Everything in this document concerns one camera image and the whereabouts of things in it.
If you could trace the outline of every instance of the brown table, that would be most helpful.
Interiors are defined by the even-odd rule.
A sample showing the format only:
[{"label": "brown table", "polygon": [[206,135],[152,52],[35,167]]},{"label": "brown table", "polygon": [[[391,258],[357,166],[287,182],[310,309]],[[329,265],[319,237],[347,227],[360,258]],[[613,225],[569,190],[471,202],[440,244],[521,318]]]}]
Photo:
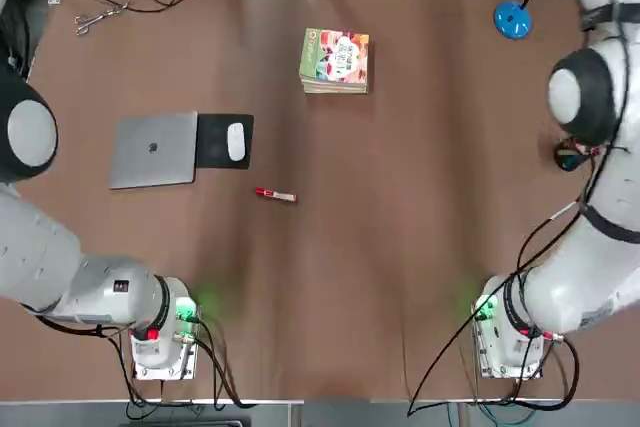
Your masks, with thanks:
[{"label": "brown table", "polygon": [[[526,234],[584,178],[550,163],[559,134],[545,103],[551,68],[581,42],[574,2],[534,0],[533,31],[513,42],[493,27],[498,1],[189,0],[77,38],[73,18],[104,6],[63,0],[31,77],[60,150],[19,188],[85,251],[183,279],[222,322],[243,398],[406,398],[403,358],[413,390],[486,278],[514,267]],[[306,26],[371,34],[369,95],[304,95]],[[255,115],[250,170],[107,189],[118,119],[194,109]],[[258,198],[257,186],[300,203]],[[105,342],[49,331],[8,301],[0,316],[12,339],[0,347],[0,398],[126,397]],[[579,397],[639,397],[637,320],[627,312],[575,335]],[[471,371],[466,334],[421,398],[471,397],[461,352]],[[556,370],[524,395],[560,397]],[[197,380],[171,395],[211,398],[210,372],[201,356]],[[486,397],[508,385],[481,387]]]}]

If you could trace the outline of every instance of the silver laptop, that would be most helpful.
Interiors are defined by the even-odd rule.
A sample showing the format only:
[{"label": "silver laptop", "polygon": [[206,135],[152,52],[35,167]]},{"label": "silver laptop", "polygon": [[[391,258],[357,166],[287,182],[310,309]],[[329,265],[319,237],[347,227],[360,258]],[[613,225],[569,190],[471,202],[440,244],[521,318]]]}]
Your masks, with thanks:
[{"label": "silver laptop", "polygon": [[109,187],[193,182],[197,130],[197,112],[120,120]]}]

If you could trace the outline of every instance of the blue object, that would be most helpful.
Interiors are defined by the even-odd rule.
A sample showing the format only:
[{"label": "blue object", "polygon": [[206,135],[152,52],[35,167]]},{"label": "blue object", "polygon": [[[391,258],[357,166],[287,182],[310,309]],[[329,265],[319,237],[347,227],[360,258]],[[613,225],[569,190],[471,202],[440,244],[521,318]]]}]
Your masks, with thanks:
[{"label": "blue object", "polygon": [[493,21],[502,35],[509,39],[522,39],[531,30],[531,15],[526,7],[513,0],[502,2],[493,13]]}]

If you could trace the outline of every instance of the book cover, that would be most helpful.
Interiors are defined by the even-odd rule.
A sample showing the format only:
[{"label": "book cover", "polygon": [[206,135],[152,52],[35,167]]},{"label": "book cover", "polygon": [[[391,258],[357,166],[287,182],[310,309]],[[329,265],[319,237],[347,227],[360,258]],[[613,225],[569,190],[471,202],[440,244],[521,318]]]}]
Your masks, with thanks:
[{"label": "book cover", "polygon": [[304,36],[300,76],[323,82],[366,85],[368,57],[367,34],[309,28]]}]

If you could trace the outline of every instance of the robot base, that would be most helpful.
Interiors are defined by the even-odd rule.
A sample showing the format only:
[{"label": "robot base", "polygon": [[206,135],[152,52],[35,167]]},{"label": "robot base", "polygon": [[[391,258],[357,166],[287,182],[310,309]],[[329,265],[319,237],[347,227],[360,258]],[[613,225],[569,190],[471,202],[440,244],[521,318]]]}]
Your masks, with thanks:
[{"label": "robot base", "polygon": [[174,277],[165,277],[164,280],[167,282],[172,298],[167,321],[160,329],[158,339],[141,343],[132,337],[131,342],[134,349],[145,345],[151,348],[147,350],[157,352],[169,349],[173,352],[170,358],[175,358],[175,361],[161,368],[151,368],[149,365],[153,365],[155,359],[150,358],[148,354],[145,353],[146,361],[143,362],[139,361],[140,355],[134,356],[135,378],[138,380],[191,380],[196,375],[198,346],[184,339],[196,337],[197,324],[185,322],[183,319],[185,315],[197,316],[199,312],[186,286],[180,280]]},{"label": "robot base", "polygon": [[[484,287],[482,295],[472,307],[475,311],[505,277],[492,277]],[[476,359],[482,377],[488,378],[520,378],[524,380],[540,377],[538,367],[542,357],[544,339],[542,336],[531,341],[527,354],[527,363],[522,370],[524,354],[529,345],[529,337],[518,332],[509,322],[504,309],[503,289],[493,295],[480,311],[480,316],[473,323]]]}]

